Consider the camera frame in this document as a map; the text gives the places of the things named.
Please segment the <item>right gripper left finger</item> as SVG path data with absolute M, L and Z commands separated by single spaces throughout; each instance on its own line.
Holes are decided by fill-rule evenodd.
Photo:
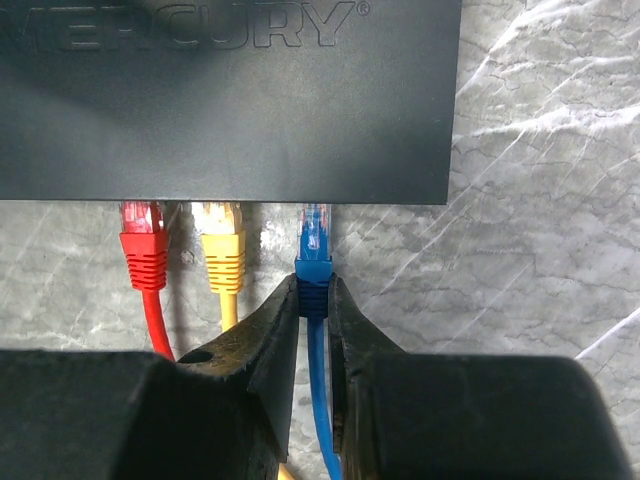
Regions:
M 274 479 L 286 460 L 299 331 L 286 277 L 248 318 L 170 361 L 5 350 L 5 479 Z

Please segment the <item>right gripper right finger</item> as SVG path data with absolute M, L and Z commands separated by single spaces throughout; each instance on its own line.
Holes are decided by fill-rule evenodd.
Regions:
M 328 293 L 333 442 L 346 479 L 630 479 L 601 393 L 560 356 L 417 354 Z

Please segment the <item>black network switch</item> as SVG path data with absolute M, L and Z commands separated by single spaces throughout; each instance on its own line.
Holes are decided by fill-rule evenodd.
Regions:
M 5 1 L 1 195 L 442 205 L 458 1 Z

